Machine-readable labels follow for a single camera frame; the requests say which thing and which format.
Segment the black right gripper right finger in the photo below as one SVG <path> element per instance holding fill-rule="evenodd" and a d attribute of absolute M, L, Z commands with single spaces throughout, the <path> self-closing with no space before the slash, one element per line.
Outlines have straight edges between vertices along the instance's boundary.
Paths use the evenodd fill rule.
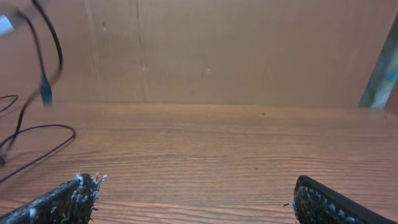
<path fill-rule="evenodd" d="M 299 224 L 395 224 L 306 175 L 298 177 L 289 205 Z"/>

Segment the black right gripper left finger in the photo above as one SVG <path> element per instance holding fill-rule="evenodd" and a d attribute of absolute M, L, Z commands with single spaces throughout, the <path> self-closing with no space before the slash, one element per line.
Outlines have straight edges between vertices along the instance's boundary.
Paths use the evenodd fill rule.
<path fill-rule="evenodd" d="M 1 216 L 1 224 L 87 224 L 96 211 L 106 176 L 78 174 L 53 190 Z"/>

